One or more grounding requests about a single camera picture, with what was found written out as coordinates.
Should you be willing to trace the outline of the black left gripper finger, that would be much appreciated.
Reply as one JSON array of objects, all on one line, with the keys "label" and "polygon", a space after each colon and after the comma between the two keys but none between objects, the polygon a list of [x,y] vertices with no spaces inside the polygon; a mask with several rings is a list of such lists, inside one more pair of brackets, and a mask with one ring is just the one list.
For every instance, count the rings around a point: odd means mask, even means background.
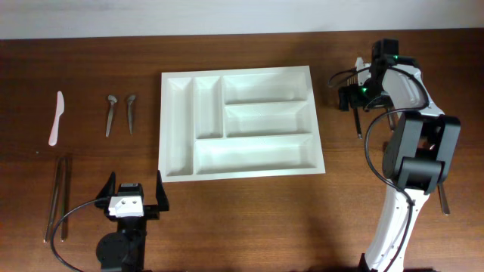
[{"label": "black left gripper finger", "polygon": [[111,172],[106,184],[102,187],[101,191],[96,196],[95,207],[106,208],[109,206],[110,198],[114,196],[116,186],[116,174]]},{"label": "black left gripper finger", "polygon": [[160,171],[157,171],[156,193],[157,207],[159,212],[169,211],[169,200],[163,187]]}]

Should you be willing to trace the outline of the metal fork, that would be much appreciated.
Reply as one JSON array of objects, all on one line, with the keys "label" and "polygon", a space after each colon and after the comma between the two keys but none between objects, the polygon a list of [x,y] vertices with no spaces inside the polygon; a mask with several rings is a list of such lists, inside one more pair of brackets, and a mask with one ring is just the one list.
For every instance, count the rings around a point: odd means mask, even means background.
[{"label": "metal fork", "polygon": [[388,123],[389,123],[389,129],[391,131],[394,131],[396,129],[396,120],[395,120],[394,114],[391,113],[390,111],[388,111],[387,112],[387,119],[388,119]]},{"label": "metal fork", "polygon": [[353,108],[353,116],[355,120],[355,129],[356,129],[358,139],[362,139],[362,130],[361,130],[361,123],[360,123],[358,108]]}]

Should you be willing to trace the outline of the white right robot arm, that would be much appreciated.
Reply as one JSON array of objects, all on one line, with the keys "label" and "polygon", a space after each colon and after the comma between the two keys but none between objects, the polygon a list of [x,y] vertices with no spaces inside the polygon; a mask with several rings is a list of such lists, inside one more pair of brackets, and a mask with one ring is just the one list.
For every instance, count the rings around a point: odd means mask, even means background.
[{"label": "white right robot arm", "polygon": [[[402,56],[395,39],[375,42],[371,61],[359,58],[345,74],[336,83],[339,109],[353,112],[367,164],[386,185],[376,234],[356,269],[402,271],[411,232],[430,194],[437,192],[442,213],[450,213],[443,183],[461,122],[436,106],[424,87],[419,63]],[[382,119],[388,119],[392,135],[384,147],[382,169],[377,170],[369,145]]]}]

